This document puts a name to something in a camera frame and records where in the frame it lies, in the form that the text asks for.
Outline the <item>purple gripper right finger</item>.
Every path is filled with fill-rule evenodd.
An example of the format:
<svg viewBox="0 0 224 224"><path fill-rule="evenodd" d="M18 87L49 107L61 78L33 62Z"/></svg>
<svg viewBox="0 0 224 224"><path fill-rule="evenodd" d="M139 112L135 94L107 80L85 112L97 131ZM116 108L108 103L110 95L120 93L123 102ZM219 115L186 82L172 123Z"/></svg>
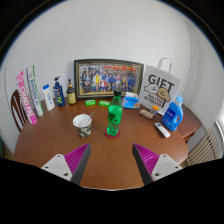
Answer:
<svg viewBox="0 0 224 224"><path fill-rule="evenodd" d="M158 155L136 143L132 146L132 154L145 185L182 169L169 155Z"/></svg>

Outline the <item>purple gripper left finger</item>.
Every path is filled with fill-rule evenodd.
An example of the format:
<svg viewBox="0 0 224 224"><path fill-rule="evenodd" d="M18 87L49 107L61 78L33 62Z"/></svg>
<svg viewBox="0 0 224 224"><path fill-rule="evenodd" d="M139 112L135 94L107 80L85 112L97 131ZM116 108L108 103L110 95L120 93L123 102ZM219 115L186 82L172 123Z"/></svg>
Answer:
<svg viewBox="0 0 224 224"><path fill-rule="evenodd" d="M87 143L66 155L56 154L42 169L79 185L90 154L91 144Z"/></svg>

